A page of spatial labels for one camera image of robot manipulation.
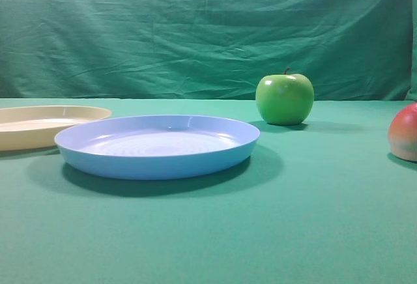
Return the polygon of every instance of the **green tablecloth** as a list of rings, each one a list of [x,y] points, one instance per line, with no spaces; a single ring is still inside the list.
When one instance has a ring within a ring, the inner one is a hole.
[[[231,117],[262,134],[248,162],[171,182],[85,175],[56,149],[0,152],[1,283],[417,283],[417,167],[386,138],[409,102],[316,102],[284,128],[254,101],[0,100],[45,104]]]

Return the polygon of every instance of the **cream plastic tray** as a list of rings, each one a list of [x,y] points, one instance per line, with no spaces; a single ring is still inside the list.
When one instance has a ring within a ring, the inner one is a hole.
[[[55,146],[55,135],[77,124],[105,119],[111,111],[89,106],[32,106],[0,109],[0,150]]]

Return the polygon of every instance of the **toy apple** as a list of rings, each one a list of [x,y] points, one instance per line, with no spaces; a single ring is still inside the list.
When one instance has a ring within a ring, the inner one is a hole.
[[[391,153],[398,158],[417,162],[417,103],[404,107],[388,129]]]
[[[264,121],[276,125],[296,125],[309,115],[314,103],[314,89],[302,74],[265,76],[256,88],[256,105]]]

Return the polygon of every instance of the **blue plate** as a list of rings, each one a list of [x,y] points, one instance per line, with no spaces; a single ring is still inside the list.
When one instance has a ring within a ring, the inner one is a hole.
[[[260,131],[233,119],[151,115],[104,119],[59,132],[65,161],[86,173],[170,180],[230,168],[248,158]]]

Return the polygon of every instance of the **plate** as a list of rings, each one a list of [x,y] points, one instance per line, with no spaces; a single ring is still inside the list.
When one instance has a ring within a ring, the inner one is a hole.
[[[31,106],[0,109],[0,150],[55,146],[55,135],[76,124],[105,119],[111,111],[88,106]]]
[[[171,180],[228,169],[248,158],[253,125],[199,115],[122,117],[73,126],[55,137],[66,163],[123,180]]]

